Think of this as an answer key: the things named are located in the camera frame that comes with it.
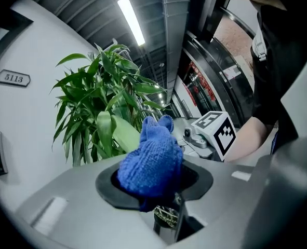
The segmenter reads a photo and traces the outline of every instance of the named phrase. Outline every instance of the ceiling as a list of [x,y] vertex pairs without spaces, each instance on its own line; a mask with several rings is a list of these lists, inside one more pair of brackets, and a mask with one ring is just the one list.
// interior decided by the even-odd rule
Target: ceiling
[[[115,38],[127,45],[141,75],[167,88],[168,104],[177,74],[189,0],[130,0],[145,44],[138,46],[118,0],[34,0],[55,14],[92,45],[106,48]],[[149,96],[159,102],[156,94]]]

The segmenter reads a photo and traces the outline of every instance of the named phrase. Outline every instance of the white cube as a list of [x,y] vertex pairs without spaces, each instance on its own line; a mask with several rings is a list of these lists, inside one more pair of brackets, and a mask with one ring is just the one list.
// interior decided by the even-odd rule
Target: white cube
[[227,112],[210,111],[191,124],[196,133],[203,135],[214,147],[221,159],[225,160],[236,139],[235,128]]

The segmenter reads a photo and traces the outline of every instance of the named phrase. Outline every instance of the bamboo plant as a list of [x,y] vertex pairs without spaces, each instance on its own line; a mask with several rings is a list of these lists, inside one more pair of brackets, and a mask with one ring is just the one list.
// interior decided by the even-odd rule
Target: bamboo plant
[[140,68],[117,53],[129,51],[126,46],[97,49],[88,56],[73,53],[63,58],[57,66],[74,59],[89,62],[77,72],[65,72],[52,88],[61,88],[64,94],[57,97],[54,141],[65,130],[62,144],[66,159],[72,149],[73,166],[135,150],[147,115],[143,108],[165,109],[145,94],[166,90],[141,76]]

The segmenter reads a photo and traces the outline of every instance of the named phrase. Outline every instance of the blue knitted fabric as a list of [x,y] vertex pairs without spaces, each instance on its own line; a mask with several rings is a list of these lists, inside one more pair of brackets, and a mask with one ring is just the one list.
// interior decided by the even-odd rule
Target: blue knitted fabric
[[121,162],[117,178],[120,185],[143,198],[141,211],[150,211],[159,200],[172,200],[181,176],[182,149],[173,131],[173,120],[164,115],[158,122],[147,116],[142,125],[138,149]]

